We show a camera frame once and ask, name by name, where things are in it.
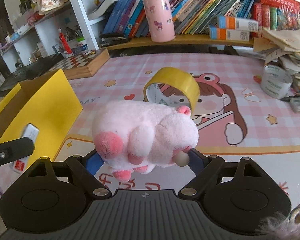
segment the barcode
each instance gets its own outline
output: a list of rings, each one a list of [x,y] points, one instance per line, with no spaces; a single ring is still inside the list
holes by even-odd
[[[240,40],[248,41],[249,40],[249,33],[248,32],[240,32]]]
[[[251,32],[258,32],[259,24],[257,22],[249,22],[248,23],[248,30]]]

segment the tape roll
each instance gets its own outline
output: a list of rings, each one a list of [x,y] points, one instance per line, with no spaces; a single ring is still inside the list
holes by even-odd
[[[181,91],[188,101],[181,102],[177,97],[164,95],[164,91],[170,87]],[[143,94],[147,102],[173,107],[187,105],[192,111],[198,101],[200,88],[191,74],[178,68],[164,67],[145,85]]]
[[[284,69],[274,65],[266,65],[263,69],[260,85],[267,95],[281,99],[287,95],[292,81],[291,75]]]

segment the paper stack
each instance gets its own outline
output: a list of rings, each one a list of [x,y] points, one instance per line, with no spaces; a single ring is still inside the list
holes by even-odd
[[[263,38],[256,38],[254,50],[268,53],[265,64],[279,59],[293,76],[293,87],[300,94],[300,30],[262,30]]]

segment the pink cylindrical container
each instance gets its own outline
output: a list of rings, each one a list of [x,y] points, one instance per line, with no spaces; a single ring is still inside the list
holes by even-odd
[[[143,0],[143,5],[152,41],[172,41],[176,35],[169,0]]]

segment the yellow cardboard box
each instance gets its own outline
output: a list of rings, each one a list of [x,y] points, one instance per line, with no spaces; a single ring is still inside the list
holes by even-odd
[[[55,158],[82,110],[62,70],[17,84],[0,103],[0,143],[20,138],[31,123],[39,129],[27,168],[38,158]]]

